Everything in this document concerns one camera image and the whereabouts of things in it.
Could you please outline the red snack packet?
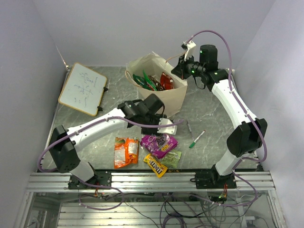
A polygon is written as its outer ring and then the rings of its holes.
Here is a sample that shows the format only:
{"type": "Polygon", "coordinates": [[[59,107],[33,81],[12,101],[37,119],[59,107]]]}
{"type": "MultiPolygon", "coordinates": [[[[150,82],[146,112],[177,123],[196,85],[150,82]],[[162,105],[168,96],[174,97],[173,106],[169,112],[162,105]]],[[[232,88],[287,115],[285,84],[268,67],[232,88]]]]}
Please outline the red snack packet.
{"type": "Polygon", "coordinates": [[[171,90],[174,88],[173,79],[165,72],[162,72],[161,74],[160,84],[165,90],[171,90]]]}

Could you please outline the brown snack bag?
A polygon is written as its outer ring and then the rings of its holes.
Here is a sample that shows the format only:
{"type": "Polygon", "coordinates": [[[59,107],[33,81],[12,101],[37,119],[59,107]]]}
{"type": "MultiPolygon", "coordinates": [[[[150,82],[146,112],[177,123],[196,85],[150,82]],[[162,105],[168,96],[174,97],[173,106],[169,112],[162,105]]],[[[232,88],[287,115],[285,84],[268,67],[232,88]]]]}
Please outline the brown snack bag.
{"type": "Polygon", "coordinates": [[[148,76],[148,78],[150,79],[151,82],[154,83],[157,91],[165,90],[164,87],[161,85],[161,83],[157,81],[155,78],[153,78],[152,76],[148,76]]]}

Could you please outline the purple snack bag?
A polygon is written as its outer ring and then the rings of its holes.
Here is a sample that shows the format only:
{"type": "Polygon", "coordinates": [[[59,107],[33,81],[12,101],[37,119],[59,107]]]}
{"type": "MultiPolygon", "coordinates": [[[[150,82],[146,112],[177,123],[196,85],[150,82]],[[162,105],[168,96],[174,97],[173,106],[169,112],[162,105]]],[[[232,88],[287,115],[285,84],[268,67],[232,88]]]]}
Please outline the purple snack bag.
{"type": "Polygon", "coordinates": [[[164,133],[160,136],[146,135],[141,139],[140,145],[157,159],[162,159],[177,147],[178,141],[173,136],[164,133]]]}

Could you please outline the beige paper bag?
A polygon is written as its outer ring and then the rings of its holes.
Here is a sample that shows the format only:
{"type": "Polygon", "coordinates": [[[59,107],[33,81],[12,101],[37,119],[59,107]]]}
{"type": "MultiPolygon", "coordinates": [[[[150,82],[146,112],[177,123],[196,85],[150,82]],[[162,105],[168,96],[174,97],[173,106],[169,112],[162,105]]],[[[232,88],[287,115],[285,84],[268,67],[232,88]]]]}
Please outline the beige paper bag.
{"type": "Polygon", "coordinates": [[[137,89],[141,97],[147,98],[151,94],[157,95],[165,104],[164,114],[171,117],[181,110],[186,92],[188,82],[181,80],[176,75],[171,73],[173,66],[171,66],[164,58],[152,52],[143,57],[129,62],[126,65],[125,76],[128,81],[137,89]],[[162,73],[169,75],[173,80],[173,89],[164,91],[151,91],[138,85],[133,80],[133,75],[143,77],[143,73],[152,76],[160,81],[162,73]]]}

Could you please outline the orange snack bag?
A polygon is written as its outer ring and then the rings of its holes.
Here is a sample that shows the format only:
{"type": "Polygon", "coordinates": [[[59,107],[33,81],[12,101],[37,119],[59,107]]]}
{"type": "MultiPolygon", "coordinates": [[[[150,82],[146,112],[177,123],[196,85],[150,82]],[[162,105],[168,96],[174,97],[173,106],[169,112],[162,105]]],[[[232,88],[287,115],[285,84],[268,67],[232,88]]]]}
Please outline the orange snack bag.
{"type": "Polygon", "coordinates": [[[139,139],[137,137],[116,137],[114,143],[114,168],[119,169],[137,164],[139,157],[139,139]]]}

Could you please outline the dark green crisps bag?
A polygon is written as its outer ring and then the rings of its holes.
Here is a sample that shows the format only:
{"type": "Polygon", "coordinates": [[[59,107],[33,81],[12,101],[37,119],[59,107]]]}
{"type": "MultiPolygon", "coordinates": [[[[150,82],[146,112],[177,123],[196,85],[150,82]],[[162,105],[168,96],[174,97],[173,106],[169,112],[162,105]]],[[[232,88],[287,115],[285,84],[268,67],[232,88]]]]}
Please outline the dark green crisps bag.
{"type": "Polygon", "coordinates": [[[133,74],[133,80],[135,81],[136,84],[138,84],[142,88],[150,90],[150,88],[147,85],[147,82],[143,77],[133,74]]]}

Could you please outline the light green snack packet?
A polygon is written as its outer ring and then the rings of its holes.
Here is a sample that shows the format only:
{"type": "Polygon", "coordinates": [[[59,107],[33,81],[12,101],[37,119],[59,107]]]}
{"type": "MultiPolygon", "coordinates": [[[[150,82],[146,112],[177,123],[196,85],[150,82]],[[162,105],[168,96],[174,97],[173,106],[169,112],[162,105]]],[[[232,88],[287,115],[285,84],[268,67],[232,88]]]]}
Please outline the light green snack packet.
{"type": "Polygon", "coordinates": [[[182,152],[173,149],[168,152],[161,160],[161,164],[167,166],[168,168],[177,168],[179,160],[181,158],[182,152]]]}

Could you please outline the yellow M&M's bag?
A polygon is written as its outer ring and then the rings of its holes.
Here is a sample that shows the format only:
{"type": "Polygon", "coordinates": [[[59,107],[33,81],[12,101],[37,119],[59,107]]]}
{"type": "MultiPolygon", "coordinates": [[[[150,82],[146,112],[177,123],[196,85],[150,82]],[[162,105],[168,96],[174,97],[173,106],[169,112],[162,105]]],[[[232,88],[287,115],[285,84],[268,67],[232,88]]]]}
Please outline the yellow M&M's bag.
{"type": "Polygon", "coordinates": [[[167,171],[167,167],[159,162],[159,160],[152,154],[148,154],[143,159],[145,163],[151,168],[158,178],[161,178],[167,171]]]}

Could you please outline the green Chuba cassava chips bag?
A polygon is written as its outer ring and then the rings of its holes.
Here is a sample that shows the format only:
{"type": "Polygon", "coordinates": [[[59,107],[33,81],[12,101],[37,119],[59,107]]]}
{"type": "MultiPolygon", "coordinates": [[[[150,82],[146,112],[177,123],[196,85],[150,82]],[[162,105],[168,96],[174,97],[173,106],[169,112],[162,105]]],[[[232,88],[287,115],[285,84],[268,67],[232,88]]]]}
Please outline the green Chuba cassava chips bag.
{"type": "Polygon", "coordinates": [[[145,71],[142,71],[143,76],[144,76],[144,80],[147,84],[147,86],[149,87],[150,90],[152,91],[157,91],[157,87],[156,84],[149,78],[149,76],[145,73],[145,71]]]}

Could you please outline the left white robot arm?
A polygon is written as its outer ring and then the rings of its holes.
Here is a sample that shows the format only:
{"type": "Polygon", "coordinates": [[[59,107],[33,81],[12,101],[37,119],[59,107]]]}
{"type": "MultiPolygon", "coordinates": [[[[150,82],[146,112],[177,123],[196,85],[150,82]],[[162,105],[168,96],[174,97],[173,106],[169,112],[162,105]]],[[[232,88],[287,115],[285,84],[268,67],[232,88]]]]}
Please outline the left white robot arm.
{"type": "Polygon", "coordinates": [[[78,177],[85,188],[93,188],[97,182],[94,168],[80,160],[78,152],[110,133],[134,125],[140,125],[144,134],[159,135],[160,126],[171,123],[166,115],[157,113],[163,108],[164,103],[152,94],[144,100],[124,101],[107,114],[83,125],[70,129],[62,125],[56,127],[50,140],[54,146],[49,150],[56,169],[78,177]]]}

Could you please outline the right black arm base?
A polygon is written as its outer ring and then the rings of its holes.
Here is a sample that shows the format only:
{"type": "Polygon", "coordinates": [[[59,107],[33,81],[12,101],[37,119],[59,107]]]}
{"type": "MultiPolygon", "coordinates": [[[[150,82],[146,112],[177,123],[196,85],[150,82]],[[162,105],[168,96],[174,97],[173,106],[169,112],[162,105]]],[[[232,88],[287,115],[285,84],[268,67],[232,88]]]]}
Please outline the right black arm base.
{"type": "Polygon", "coordinates": [[[232,173],[220,176],[215,165],[211,169],[197,170],[190,182],[195,183],[197,189],[224,189],[224,187],[235,189],[237,187],[235,176],[232,173]]]}

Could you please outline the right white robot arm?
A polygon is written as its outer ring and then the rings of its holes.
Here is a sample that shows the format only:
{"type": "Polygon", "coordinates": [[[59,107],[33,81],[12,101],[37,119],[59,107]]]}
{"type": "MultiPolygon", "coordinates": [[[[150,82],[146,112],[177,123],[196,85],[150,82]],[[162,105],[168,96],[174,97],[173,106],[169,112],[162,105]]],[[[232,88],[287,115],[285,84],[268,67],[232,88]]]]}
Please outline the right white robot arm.
{"type": "Polygon", "coordinates": [[[234,131],[227,138],[227,151],[214,165],[209,182],[215,188],[226,183],[235,165],[247,155],[262,146],[267,122],[258,119],[242,101],[231,81],[230,70],[218,67],[218,50],[214,45],[202,45],[199,50],[199,61],[195,61],[194,42],[183,44],[185,53],[179,57],[172,74],[185,80],[189,77],[199,77],[208,90],[221,102],[228,113],[234,131]]]}

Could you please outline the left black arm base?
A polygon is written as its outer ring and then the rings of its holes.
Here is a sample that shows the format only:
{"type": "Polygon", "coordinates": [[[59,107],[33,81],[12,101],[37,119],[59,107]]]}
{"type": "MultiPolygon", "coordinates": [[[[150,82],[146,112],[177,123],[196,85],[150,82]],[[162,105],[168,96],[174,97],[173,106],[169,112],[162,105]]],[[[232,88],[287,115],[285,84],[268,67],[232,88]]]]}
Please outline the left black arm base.
{"type": "MultiPolygon", "coordinates": [[[[92,185],[110,186],[112,183],[112,176],[108,171],[96,170],[94,176],[88,181],[86,181],[86,183],[92,185]]],[[[88,186],[80,182],[79,179],[74,175],[70,177],[68,183],[69,190],[86,190],[91,188],[92,188],[91,186],[88,186]]]]}

